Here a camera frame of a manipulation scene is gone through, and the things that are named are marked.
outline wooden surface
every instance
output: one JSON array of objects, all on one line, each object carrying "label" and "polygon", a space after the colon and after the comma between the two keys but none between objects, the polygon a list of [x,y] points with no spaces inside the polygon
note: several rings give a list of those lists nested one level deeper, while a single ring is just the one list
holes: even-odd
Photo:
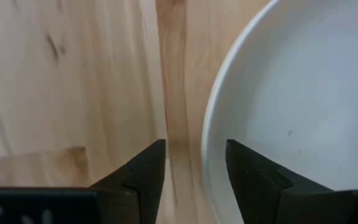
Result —
[{"label": "wooden surface", "polygon": [[167,138],[157,223],[216,223],[201,179],[204,111],[266,3],[0,0],[0,185],[89,185]]}]

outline light wood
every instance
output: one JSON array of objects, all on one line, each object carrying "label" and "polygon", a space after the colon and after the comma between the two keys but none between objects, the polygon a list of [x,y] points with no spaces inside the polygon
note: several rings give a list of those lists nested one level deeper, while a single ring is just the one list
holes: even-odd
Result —
[{"label": "light wood", "polygon": [[204,111],[266,3],[0,0],[0,185],[88,185],[167,138],[157,223],[216,223],[201,178]]}]

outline black robotic claw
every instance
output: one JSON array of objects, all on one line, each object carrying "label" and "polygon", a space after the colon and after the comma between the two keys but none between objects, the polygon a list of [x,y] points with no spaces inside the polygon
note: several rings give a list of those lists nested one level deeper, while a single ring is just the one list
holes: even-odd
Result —
[{"label": "black robotic claw", "polygon": [[160,139],[89,188],[0,188],[0,224],[152,224],[164,173]]},{"label": "black robotic claw", "polygon": [[330,190],[235,140],[226,165],[246,224],[358,223],[358,190]]}]

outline bowl rim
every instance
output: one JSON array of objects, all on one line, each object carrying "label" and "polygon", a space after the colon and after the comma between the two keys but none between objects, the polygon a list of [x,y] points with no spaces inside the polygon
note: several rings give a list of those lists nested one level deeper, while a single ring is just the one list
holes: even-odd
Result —
[{"label": "bowl rim", "polygon": [[227,77],[227,73],[232,65],[232,62],[237,57],[240,49],[247,41],[248,36],[252,33],[252,31],[258,26],[261,20],[276,6],[278,2],[282,0],[271,0],[265,7],[262,8],[246,25],[246,27],[241,31],[240,35],[230,48],[229,52],[226,55],[226,58],[223,60],[221,68],[219,69],[218,74],[216,75],[211,94],[209,96],[208,104],[205,111],[204,123],[203,123],[203,133],[201,136],[201,166],[203,173],[203,185],[204,191],[206,192],[206,196],[208,198],[209,204],[212,206],[214,215],[218,221],[218,223],[222,223],[221,216],[219,214],[218,208],[216,207],[216,203],[213,197],[213,193],[211,190],[211,180],[209,178],[209,164],[208,164],[208,139],[210,133],[210,124],[212,117],[214,116],[214,111],[216,107],[216,99],[221,92],[221,87],[223,82]]}]

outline white plate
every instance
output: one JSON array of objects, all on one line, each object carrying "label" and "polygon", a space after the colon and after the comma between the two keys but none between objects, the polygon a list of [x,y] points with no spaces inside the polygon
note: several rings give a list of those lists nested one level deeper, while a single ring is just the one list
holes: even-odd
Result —
[{"label": "white plate", "polygon": [[221,223],[242,223],[226,139],[331,189],[358,189],[358,0],[272,1],[227,55],[204,121],[204,181]]}]

